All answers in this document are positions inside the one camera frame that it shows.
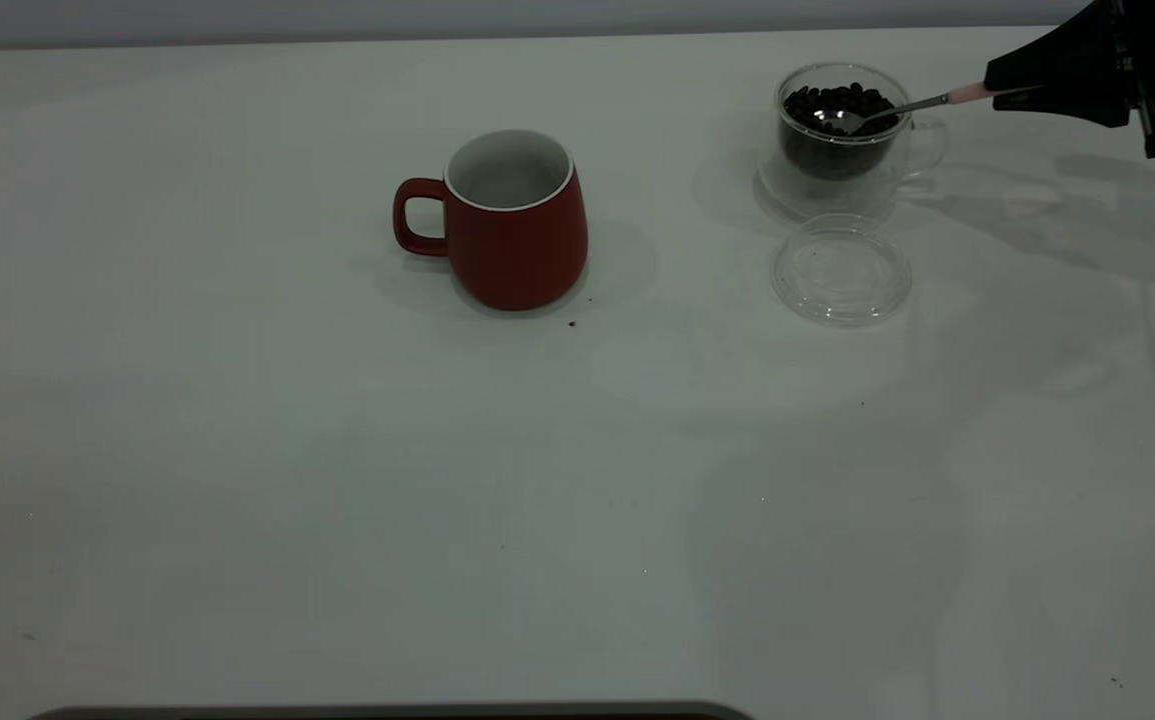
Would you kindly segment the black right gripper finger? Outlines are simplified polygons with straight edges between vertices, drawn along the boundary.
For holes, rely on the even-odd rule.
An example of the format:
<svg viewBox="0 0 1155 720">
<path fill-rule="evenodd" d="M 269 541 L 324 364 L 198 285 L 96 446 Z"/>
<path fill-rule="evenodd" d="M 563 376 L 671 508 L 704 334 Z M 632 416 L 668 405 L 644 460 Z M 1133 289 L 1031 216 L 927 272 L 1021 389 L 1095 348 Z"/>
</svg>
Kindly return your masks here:
<svg viewBox="0 0 1155 720">
<path fill-rule="evenodd" d="M 1120 96 L 1098 88 L 1024 88 L 996 95 L 996 110 L 1070 117 L 1106 128 L 1126 126 L 1133 114 Z"/>
<path fill-rule="evenodd" d="M 1111 88 L 1118 73 L 1116 34 L 1118 5 L 1088 5 L 1074 17 L 1030 44 L 988 64 L 984 86 L 990 91 L 1015 88 Z"/>
</svg>

